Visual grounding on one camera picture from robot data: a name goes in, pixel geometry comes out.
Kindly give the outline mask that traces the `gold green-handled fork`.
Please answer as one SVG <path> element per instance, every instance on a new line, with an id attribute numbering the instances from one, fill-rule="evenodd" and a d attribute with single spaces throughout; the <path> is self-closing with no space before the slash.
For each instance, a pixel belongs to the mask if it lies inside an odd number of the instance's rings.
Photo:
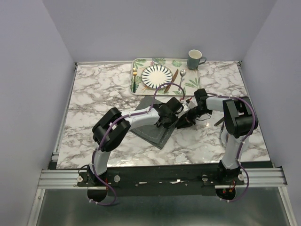
<path id="1" fill-rule="evenodd" d="M 133 78 L 134 78 L 134 81 L 133 81 L 133 92 L 135 93 L 136 92 L 136 76 L 137 76 L 137 68 L 133 68 Z"/>

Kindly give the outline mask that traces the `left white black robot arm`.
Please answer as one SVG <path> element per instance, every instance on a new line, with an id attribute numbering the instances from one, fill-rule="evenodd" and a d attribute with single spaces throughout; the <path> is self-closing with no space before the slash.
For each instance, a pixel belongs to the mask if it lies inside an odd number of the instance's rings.
<path id="1" fill-rule="evenodd" d="M 162 149 L 179 119 L 188 111 L 188 106 L 175 97 L 163 103 L 150 96 L 143 98 L 132 112 L 111 108 L 92 128 L 98 147 L 87 169 L 89 182 L 94 186 L 107 183 L 105 174 L 111 151 L 121 144 L 128 132 Z"/>

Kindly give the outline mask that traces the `grey cloth napkin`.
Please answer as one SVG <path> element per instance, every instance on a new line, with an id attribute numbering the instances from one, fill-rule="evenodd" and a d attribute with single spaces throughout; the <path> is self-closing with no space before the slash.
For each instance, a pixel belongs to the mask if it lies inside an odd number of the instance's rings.
<path id="1" fill-rule="evenodd" d="M 166 103 L 151 97 L 145 97 L 135 110 L 138 115 L 132 115 L 128 120 L 130 121 L 130 131 L 132 133 L 153 146 L 162 149 L 175 129 L 178 120 L 168 129 L 164 127 L 157 128 L 156 122 L 159 120 L 159 115 L 155 110 L 157 105 L 167 105 L 177 110 L 177 112 L 182 107 L 182 104 L 175 97 L 172 97 Z"/>

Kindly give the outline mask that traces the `floral serving tray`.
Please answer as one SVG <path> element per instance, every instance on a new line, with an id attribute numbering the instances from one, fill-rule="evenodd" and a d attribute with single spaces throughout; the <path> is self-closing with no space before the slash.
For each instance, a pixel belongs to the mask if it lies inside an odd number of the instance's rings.
<path id="1" fill-rule="evenodd" d="M 157 96 L 192 96 L 201 88 L 198 70 L 189 70 L 186 59 L 137 58 L 132 62 L 137 75 L 131 74 L 130 91 L 135 95 L 152 96 L 159 85 L 173 82 L 180 85 L 162 86 Z"/>

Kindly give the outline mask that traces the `silver spoon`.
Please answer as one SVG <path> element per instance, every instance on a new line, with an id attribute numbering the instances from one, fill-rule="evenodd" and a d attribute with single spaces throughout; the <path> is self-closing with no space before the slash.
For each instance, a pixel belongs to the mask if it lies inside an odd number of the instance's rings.
<path id="1" fill-rule="evenodd" d="M 185 70 L 185 69 L 182 69 L 182 70 L 180 71 L 180 77 L 181 77 L 181 80 L 180 80 L 180 84 L 179 84 L 179 88 L 178 88 L 179 91 L 180 91 L 180 89 L 181 89 L 181 87 L 182 87 L 182 81 L 183 81 L 183 78 L 184 78 L 185 75 L 186 75 L 186 70 Z"/>

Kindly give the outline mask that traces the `teal ceramic mug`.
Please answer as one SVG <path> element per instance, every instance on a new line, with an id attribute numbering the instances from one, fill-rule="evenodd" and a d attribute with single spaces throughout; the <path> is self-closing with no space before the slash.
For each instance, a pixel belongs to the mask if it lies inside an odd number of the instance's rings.
<path id="1" fill-rule="evenodd" d="M 196 49 L 190 50 L 188 52 L 187 58 L 187 68 L 190 70 L 197 70 L 198 67 L 204 64 L 207 61 L 207 58 Z"/>

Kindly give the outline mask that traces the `bronze knife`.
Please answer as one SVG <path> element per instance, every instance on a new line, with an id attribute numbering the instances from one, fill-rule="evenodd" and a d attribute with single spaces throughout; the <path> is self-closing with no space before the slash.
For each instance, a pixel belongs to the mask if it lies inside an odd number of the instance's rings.
<path id="1" fill-rule="evenodd" d="M 177 77 L 177 75 L 178 75 L 178 72 L 179 72 L 179 69 L 177 69 L 177 70 L 175 71 L 175 73 L 174 73 L 174 75 L 173 75 L 173 77 L 172 77 L 171 83 L 170 83 L 170 84 L 165 88 L 165 90 L 164 90 L 164 94 L 167 93 L 167 92 L 169 91 L 169 89 L 170 89 L 170 87 L 171 87 L 171 84 L 174 83 L 174 81 L 175 81 L 175 79 L 176 79 L 176 77 Z"/>

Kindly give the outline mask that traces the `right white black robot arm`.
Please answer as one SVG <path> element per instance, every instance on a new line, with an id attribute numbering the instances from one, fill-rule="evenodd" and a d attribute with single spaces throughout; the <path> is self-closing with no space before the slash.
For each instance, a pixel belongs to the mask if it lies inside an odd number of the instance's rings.
<path id="1" fill-rule="evenodd" d="M 254 113 L 249 97 L 209 96 L 205 89 L 194 92 L 197 105 L 190 107 L 176 123 L 176 128 L 183 129 L 196 124 L 196 119 L 213 111 L 223 112 L 223 129 L 221 141 L 225 146 L 225 153 L 220 160 L 216 178 L 223 185 L 236 178 L 241 169 L 242 153 L 249 146 L 249 136 L 258 127 L 258 120 Z"/>

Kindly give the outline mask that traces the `aluminium frame rail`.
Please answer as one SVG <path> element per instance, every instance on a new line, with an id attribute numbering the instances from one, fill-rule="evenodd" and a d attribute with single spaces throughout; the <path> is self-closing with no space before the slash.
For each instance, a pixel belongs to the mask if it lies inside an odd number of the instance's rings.
<path id="1" fill-rule="evenodd" d="M 247 169 L 249 187 L 287 186 L 281 168 Z M 77 170 L 43 170 L 40 174 L 38 189 L 80 189 L 77 185 Z"/>

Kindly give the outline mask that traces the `small white saucer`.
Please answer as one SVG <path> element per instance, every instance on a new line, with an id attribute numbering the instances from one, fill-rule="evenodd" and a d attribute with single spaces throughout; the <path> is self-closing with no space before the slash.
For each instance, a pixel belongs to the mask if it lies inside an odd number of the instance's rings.
<path id="1" fill-rule="evenodd" d="M 221 132 L 221 142 L 222 142 L 222 145 L 224 146 L 224 148 L 227 147 L 228 136 L 229 136 L 229 134 L 228 134 L 227 130 L 224 129 Z"/>

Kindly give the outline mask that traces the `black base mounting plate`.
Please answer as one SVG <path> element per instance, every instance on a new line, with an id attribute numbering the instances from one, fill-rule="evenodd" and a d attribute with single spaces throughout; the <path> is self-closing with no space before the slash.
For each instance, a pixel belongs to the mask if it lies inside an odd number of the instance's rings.
<path id="1" fill-rule="evenodd" d="M 219 163 L 109 167 L 98 177 L 87 169 L 79 171 L 77 181 L 79 187 L 104 188 L 110 196 L 214 196 L 244 185 L 240 168 L 222 169 Z"/>

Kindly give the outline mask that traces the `striped white plate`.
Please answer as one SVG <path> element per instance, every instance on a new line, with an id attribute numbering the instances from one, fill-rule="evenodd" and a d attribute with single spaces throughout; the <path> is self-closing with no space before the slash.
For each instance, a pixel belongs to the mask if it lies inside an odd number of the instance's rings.
<path id="1" fill-rule="evenodd" d="M 163 83 L 170 83 L 173 73 L 164 65 L 150 65 L 141 73 L 142 83 L 150 88 L 157 89 Z"/>

